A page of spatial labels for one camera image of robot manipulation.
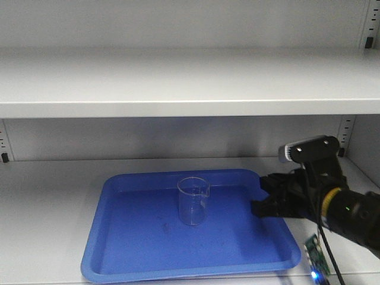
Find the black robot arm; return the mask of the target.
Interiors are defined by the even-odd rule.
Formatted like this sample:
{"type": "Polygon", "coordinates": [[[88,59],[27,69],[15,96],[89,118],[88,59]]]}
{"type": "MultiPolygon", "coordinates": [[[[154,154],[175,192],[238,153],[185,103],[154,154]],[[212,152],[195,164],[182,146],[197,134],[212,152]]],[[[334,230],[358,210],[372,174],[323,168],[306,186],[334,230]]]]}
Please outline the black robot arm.
{"type": "Polygon", "coordinates": [[[308,219],[379,256],[379,195],[349,189],[345,176],[292,173],[261,176],[259,184],[268,195],[251,201],[253,215],[308,219]]]}

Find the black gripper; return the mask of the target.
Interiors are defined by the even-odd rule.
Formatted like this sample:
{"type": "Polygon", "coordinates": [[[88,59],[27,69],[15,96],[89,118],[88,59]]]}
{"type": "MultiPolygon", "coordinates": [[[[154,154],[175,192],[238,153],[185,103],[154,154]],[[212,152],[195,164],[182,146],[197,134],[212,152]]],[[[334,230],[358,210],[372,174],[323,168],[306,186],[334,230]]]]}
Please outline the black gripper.
{"type": "Polygon", "coordinates": [[[316,178],[316,184],[308,180],[304,170],[288,173],[272,173],[261,176],[260,187],[272,195],[283,190],[281,205],[272,199],[251,201],[251,213],[259,218],[286,217],[298,219],[323,219],[327,216],[330,199],[330,177],[323,173],[316,178]]]}

